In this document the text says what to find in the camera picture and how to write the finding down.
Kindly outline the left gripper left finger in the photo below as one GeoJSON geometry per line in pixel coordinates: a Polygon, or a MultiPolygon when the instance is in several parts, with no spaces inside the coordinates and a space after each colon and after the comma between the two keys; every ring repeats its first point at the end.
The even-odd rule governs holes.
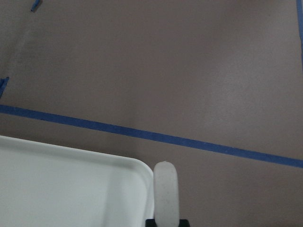
{"type": "Polygon", "coordinates": [[[145,220],[145,227],[156,227],[155,219],[146,219],[145,220]]]}

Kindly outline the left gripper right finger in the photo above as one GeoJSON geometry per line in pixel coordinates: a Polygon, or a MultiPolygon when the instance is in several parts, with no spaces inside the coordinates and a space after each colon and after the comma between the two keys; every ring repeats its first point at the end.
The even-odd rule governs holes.
{"type": "Polygon", "coordinates": [[[189,221],[187,219],[180,219],[178,227],[189,227],[189,221]]]}

